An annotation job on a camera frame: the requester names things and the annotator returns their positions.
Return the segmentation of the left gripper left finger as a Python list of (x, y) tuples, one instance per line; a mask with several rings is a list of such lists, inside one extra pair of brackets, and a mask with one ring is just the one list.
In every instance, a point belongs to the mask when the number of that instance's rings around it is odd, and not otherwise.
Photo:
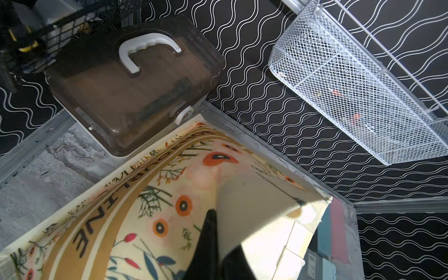
[(183, 279), (217, 280), (218, 262), (217, 212), (208, 210), (194, 256)]

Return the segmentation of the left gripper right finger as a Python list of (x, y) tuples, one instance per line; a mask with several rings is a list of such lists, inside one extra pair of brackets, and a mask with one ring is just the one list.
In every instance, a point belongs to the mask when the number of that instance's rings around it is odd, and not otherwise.
[(221, 265), (223, 280), (255, 280), (241, 245), (231, 251)]

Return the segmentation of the cream canvas tote bag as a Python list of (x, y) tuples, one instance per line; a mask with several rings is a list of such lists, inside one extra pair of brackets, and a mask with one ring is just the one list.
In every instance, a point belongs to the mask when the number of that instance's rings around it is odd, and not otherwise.
[(314, 234), (332, 196), (201, 115), (1, 252), (3, 280), (183, 280), (208, 210), (224, 258), (280, 218)]

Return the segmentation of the grey pencil case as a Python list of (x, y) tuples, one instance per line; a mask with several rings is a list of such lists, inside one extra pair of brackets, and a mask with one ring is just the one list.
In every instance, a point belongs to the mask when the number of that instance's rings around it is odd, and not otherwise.
[(322, 258), (315, 252), (307, 250), (304, 261), (305, 264), (297, 280), (322, 280)]

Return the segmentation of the light blue pencil case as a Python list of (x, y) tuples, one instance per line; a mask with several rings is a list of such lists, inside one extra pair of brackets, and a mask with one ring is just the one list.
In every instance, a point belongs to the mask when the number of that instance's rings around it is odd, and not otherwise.
[(336, 266), (327, 259), (322, 259), (322, 280), (336, 280)]

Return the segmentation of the teal translucent pencil case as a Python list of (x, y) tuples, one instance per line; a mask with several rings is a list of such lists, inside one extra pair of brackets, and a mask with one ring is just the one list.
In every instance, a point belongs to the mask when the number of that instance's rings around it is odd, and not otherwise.
[(329, 259), (332, 254), (331, 211), (330, 206), (325, 210), (317, 228), (317, 252)]

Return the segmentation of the pink pencil case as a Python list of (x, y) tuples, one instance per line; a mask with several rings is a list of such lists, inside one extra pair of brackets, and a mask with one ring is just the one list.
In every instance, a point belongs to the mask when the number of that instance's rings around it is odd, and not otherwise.
[(349, 263), (344, 204), (334, 198), (330, 204), (331, 258), (343, 264)]

